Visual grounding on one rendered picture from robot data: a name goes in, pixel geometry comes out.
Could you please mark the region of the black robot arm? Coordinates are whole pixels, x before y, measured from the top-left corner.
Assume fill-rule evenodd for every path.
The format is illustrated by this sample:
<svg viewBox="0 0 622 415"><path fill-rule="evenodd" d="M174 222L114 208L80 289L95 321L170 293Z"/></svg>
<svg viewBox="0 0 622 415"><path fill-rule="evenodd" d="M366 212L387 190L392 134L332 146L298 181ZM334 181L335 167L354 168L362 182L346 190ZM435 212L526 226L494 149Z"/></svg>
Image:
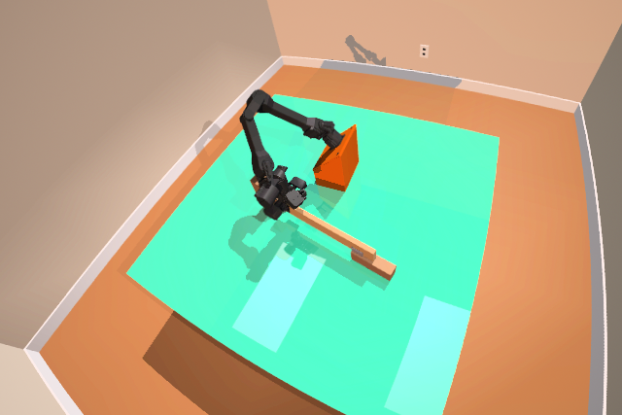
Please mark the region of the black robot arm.
<svg viewBox="0 0 622 415"><path fill-rule="evenodd" d="M264 149L259 131L254 119L255 113L269 113L283 121L286 121L303 130L303 135L320 140L321 138L330 147L330 150L338 147L345 135L342 135L335 129L333 121L324 121L318 118L307 118L302 114L275 102L262 89L255 89L246 101L244 109L239 120L243 125L244 134L252 153L252 166L255 175L258 178L259 189L255 194L259 205L263 208L270 209L279 191L285 190L289 186L285 172L288 167L277 165L274 169L274 162L270 154ZM265 177L266 176L266 177ZM264 178L265 177L265 178ZM294 186L286 195L282 196L285 201L295 210L306 199L306 190L295 190Z"/></svg>

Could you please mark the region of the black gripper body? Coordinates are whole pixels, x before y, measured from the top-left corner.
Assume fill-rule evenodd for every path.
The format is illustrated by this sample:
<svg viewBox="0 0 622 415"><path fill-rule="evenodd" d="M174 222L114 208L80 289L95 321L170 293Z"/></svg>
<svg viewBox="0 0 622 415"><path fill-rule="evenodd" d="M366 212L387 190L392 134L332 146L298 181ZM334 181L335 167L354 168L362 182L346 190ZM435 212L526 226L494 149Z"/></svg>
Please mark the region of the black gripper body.
<svg viewBox="0 0 622 415"><path fill-rule="evenodd" d="M302 190L302 189L305 189L307 187L307 184L306 184L306 182L304 180L294 176L289 181L289 186L285 190L279 191L279 195L278 195L277 200L274 203L274 205L272 205L270 209L264 208L262 210L263 214L265 216L267 216L268 218L270 218L273 221L277 221L282 216L282 211L284 211L285 208L287 207L287 202L285 201L285 203L284 203L282 201L282 196L284 197L286 195L286 193L284 193L285 191L288 192L291 189L291 185L294 186L295 190L296 190L296 188L299 188L300 190Z"/></svg>

